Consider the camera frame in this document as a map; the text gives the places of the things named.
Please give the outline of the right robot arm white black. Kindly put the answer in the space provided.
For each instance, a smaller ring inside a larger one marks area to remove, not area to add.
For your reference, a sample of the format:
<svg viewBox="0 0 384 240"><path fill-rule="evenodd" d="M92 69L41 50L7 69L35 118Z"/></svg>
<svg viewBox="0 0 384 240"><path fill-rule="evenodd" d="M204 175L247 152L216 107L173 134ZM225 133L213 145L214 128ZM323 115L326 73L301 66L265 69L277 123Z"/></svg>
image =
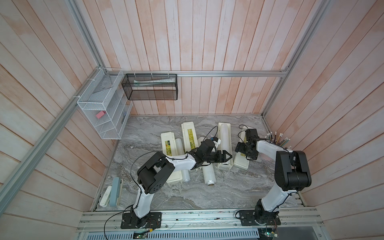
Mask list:
<svg viewBox="0 0 384 240"><path fill-rule="evenodd" d="M270 141L253 138L245 143L239 142L235 152L251 160L263 154L275 161L275 183L268 194L258 200L253 211L239 210L235 214L243 226L271 224L271 221L279 217L280 207L287 199L312 184L307 157L303 151L288 150Z"/></svg>

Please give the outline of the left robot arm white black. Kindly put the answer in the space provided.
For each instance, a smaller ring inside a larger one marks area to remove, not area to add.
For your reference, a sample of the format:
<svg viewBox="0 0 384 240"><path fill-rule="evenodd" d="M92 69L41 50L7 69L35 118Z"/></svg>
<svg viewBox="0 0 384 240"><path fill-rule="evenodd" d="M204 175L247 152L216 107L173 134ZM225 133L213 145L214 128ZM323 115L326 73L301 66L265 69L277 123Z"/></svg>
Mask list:
<svg viewBox="0 0 384 240"><path fill-rule="evenodd" d="M229 152L217 149L217 140L218 138L205 139L199 147L180 156L155 152L137 171L136 183L139 190L131 212L140 220L147 216L154 194L162 188L173 172L194 170L208 164L226 163L231 160L233 156Z"/></svg>

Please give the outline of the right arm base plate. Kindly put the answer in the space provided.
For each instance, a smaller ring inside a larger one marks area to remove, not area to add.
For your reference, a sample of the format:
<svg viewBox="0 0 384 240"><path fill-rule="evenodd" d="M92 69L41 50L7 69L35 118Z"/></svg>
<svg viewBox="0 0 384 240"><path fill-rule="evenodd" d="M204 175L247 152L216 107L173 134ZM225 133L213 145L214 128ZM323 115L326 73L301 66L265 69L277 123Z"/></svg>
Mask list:
<svg viewBox="0 0 384 240"><path fill-rule="evenodd" d="M279 226L281 225L281 220L278 213L240 210L236 213L236 217L241 221L242 226Z"/></svg>

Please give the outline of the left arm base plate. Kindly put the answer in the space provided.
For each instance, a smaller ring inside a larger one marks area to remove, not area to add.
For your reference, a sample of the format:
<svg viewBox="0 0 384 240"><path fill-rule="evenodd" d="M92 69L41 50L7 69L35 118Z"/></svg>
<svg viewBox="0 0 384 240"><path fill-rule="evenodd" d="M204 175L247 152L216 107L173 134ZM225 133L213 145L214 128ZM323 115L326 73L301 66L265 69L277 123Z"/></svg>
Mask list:
<svg viewBox="0 0 384 240"><path fill-rule="evenodd" d="M162 222L161 212L149 212L142 218L136 216L134 212L124 213L121 222L121 229L159 229Z"/></svg>

